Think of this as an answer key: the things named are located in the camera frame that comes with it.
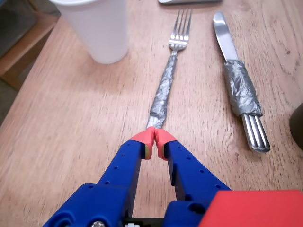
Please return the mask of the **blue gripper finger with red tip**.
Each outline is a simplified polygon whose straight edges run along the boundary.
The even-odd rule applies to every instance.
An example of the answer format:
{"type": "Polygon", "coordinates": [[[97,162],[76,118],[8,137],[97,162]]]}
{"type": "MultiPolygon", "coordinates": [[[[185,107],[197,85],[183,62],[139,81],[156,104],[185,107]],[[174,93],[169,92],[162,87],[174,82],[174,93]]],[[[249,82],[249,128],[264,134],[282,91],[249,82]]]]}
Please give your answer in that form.
{"type": "Polygon", "coordinates": [[[136,187],[142,160],[152,157],[155,128],[134,135],[121,145],[98,184],[136,187]]]}
{"type": "Polygon", "coordinates": [[[218,191],[228,191],[195,156],[170,133],[156,129],[154,138],[160,158],[167,161],[176,200],[166,210],[164,227],[197,227],[218,191]]]}

